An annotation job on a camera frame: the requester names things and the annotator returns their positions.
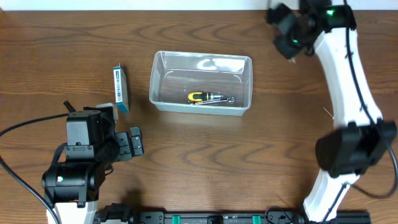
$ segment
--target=wood grain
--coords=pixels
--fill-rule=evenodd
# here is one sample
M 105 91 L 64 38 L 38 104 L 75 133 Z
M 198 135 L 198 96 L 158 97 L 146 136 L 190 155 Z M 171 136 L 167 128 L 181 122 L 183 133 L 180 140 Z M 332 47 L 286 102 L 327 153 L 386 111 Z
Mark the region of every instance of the wood grain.
M 355 12 L 369 86 L 386 120 L 398 115 L 398 12 Z M 131 112 L 117 131 L 139 126 L 146 154 L 115 164 L 99 208 L 113 202 L 168 211 L 297 208 L 318 172 L 315 141 L 332 130 L 318 59 L 288 63 L 272 45 L 264 11 L 7 12 L 0 24 L 0 129 L 74 107 L 114 101 L 112 68 L 125 65 Z M 158 50 L 247 55 L 253 60 L 252 106 L 242 117 L 161 112 L 149 102 Z M 39 192 L 65 119 L 17 129 L 1 155 Z M 0 223 L 46 223 L 44 207 L 0 170 Z M 359 184 L 385 192 L 387 155 Z M 398 197 L 371 200 L 350 190 L 341 209 L 369 210 L 373 223 L 397 223 Z

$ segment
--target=green led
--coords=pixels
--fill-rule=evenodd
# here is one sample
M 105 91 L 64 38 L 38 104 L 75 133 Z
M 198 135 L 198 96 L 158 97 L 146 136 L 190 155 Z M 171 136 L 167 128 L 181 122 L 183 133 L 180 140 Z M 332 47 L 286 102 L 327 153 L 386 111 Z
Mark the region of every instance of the green led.
M 326 11 L 326 13 L 327 13 L 329 16 L 332 16 L 332 15 L 335 13 L 335 11 L 334 11 L 333 9 L 329 9 L 329 10 Z

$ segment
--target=black cable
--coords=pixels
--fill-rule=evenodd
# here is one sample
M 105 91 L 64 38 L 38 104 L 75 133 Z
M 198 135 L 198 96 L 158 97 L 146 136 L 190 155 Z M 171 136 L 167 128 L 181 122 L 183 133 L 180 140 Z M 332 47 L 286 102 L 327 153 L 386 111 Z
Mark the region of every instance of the black cable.
M 348 183 L 343 183 L 343 185 L 341 185 L 341 188 L 340 188 L 339 192 L 337 193 L 335 201 L 332 203 L 331 207 L 328 209 L 328 212 L 326 213 L 325 217 L 323 217 L 321 224 L 326 223 L 326 219 L 330 215 L 331 211 L 333 211 L 333 208 L 336 206 L 338 199 L 340 198 L 341 194 L 343 193 L 343 191 L 347 187 L 347 185 L 348 185 Z
M 113 165 L 111 165 L 111 171 L 109 171 L 107 174 L 105 174 L 105 176 L 112 174 L 113 171 L 114 171 L 114 167 L 113 167 Z
M 394 150 L 391 148 L 391 146 L 390 146 L 390 144 L 388 143 L 387 139 L 385 139 L 385 138 L 383 137 L 383 134 L 381 133 L 381 130 L 380 130 L 379 128 L 376 127 L 376 124 L 375 124 L 375 122 L 373 121 L 373 119 L 372 119 L 372 117 L 371 117 L 371 115 L 370 115 L 370 113 L 369 113 L 369 111 L 368 111 L 368 108 L 367 108 L 367 106 L 366 106 L 366 104 L 365 104 L 365 102 L 364 102 L 364 100 L 363 100 L 363 96 L 362 96 L 361 90 L 359 89 L 359 84 L 358 84 L 358 80 L 357 80 L 357 78 L 356 78 L 355 69 L 354 69 L 353 56 L 352 56 L 352 54 L 351 54 L 351 46 L 350 46 L 350 42 L 349 42 L 349 30 L 350 30 L 350 28 L 349 28 L 349 16 L 348 16 L 348 15 L 349 15 L 349 8 L 348 8 L 348 5 L 347 5 L 347 0 L 344 0 L 344 5 L 345 5 L 345 7 L 346 7 L 346 15 L 347 15 L 347 16 L 346 16 L 346 18 L 347 18 L 347 21 L 346 21 L 346 22 L 347 22 L 347 25 L 346 25 L 347 57 L 348 57 L 349 67 L 350 67 L 350 69 L 351 69 L 351 74 L 352 74 L 352 77 L 353 77 L 353 80 L 354 80 L 355 89 L 356 89 L 356 92 L 357 92 L 357 94 L 358 94 L 359 101 L 361 102 L 361 107 L 362 107 L 362 109 L 364 110 L 366 116 L 368 117 L 368 119 L 369 119 L 369 121 L 370 121 L 370 123 L 371 123 L 371 126 L 374 126 L 374 128 L 376 129 L 378 135 L 380 136 L 381 140 L 383 141 L 383 144 L 387 147 L 387 149 L 388 149 L 388 151 L 389 151 L 389 154 L 390 154 L 391 160 L 392 160 L 392 164 L 393 164 L 393 166 L 394 166 L 394 173 L 395 173 L 394 185 L 392 186 L 392 188 L 390 189 L 390 191 L 388 191 L 388 193 L 386 193 L 386 194 L 384 194 L 384 195 L 376 195 L 376 194 L 369 193 L 367 190 L 362 189 L 361 187 L 359 187 L 359 186 L 356 185 L 356 184 L 350 184 L 350 185 L 351 185 L 354 189 L 360 191 L 361 193 L 367 195 L 368 197 L 376 198 L 376 199 L 389 198 L 389 197 L 391 197 L 391 195 L 393 195 L 393 194 L 395 193 L 395 191 L 396 191 L 397 188 L 398 188 L 398 165 L 397 165 L 397 158 L 396 158 L 396 155 L 395 155 L 395 153 L 394 153 Z
M 11 127 L 9 127 L 9 128 L 6 128 L 5 130 L 1 131 L 1 132 L 0 132 L 0 137 L 1 137 L 3 134 L 6 134 L 7 132 L 9 132 L 9 131 L 11 131 L 11 130 L 13 130 L 13 129 L 16 129 L 16 128 L 19 128 L 19 127 L 22 127 L 22 126 L 25 126 L 25 125 L 28 125 L 28 124 L 36 123 L 36 122 L 39 122 L 39 121 L 46 121 L 46 120 L 49 120 L 49 119 L 61 118 L 61 117 L 68 116 L 68 115 L 69 115 L 68 113 L 66 113 L 66 114 L 59 114 L 59 115 L 55 115 L 55 116 L 48 116 L 48 117 L 45 117 L 45 118 L 39 118 L 39 119 L 33 119 L 33 120 L 30 120 L 30 121 L 26 121 L 26 122 L 23 122 L 23 123 L 21 123 L 21 124 L 17 124 L 17 125 L 11 126 Z M 54 218 L 54 220 L 55 220 L 55 223 L 56 223 L 56 224 L 60 224 L 60 221 L 59 221 L 57 215 L 55 214 L 55 212 L 52 210 L 51 206 L 45 201 L 45 199 L 44 199 L 39 193 L 37 193 L 37 191 L 36 191 L 35 189 L 33 189 L 27 182 L 25 182 L 24 180 L 22 180 L 22 178 L 20 178 L 20 177 L 19 177 L 7 164 L 6 164 L 6 162 L 4 162 L 4 160 L 3 160 L 2 157 L 1 157 L 1 155 L 0 155 L 0 164 L 2 165 L 2 167 L 4 168 L 5 171 L 7 171 L 14 179 L 16 179 L 16 180 L 18 181 L 18 183 L 20 183 L 20 184 L 21 184 L 22 186 L 24 186 L 28 191 L 30 191 L 33 195 L 35 195 L 35 197 L 37 197 L 37 199 L 40 200 L 40 202 L 42 202 L 42 204 L 43 204 L 43 205 L 46 207 L 46 209 L 50 212 L 51 216 L 52 216 L 52 217 Z

